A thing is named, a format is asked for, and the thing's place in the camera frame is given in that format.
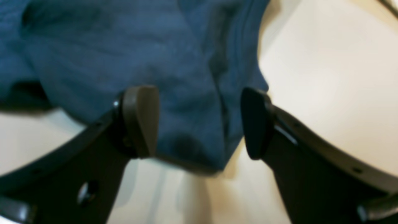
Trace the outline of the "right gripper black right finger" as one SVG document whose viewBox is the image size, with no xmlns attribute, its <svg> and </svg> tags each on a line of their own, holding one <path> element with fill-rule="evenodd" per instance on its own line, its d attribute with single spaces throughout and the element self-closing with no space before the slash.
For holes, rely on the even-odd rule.
<svg viewBox="0 0 398 224">
<path fill-rule="evenodd" d="M 337 149 L 266 92 L 245 88 L 248 155 L 271 168 L 293 224 L 396 224 L 397 177 Z"/>
</svg>

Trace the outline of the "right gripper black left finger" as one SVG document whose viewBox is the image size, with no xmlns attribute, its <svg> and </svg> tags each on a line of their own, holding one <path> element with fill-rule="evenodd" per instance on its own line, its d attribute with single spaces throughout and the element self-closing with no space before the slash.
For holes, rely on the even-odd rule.
<svg viewBox="0 0 398 224">
<path fill-rule="evenodd" d="M 1 176 L 1 217 L 18 224 L 105 224 L 127 164 L 155 154 L 159 115 L 158 88 L 126 89 L 79 135 Z"/>
</svg>

